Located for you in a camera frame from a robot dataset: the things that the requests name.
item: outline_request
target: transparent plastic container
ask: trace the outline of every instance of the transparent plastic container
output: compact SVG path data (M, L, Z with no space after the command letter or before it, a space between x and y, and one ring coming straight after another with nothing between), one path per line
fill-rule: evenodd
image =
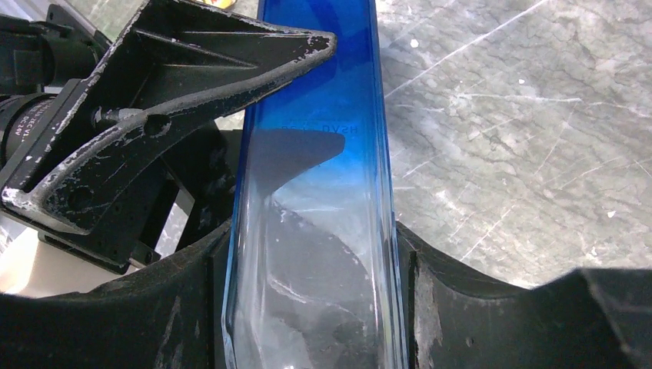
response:
M223 310L231 369L407 367L373 0L267 0L335 56L245 115Z

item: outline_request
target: marble floor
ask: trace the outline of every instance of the marble floor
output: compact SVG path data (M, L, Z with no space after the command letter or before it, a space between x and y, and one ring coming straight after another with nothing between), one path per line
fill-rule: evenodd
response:
M139 3L71 2L112 37ZM652 266L652 2L376 4L399 221L527 288Z

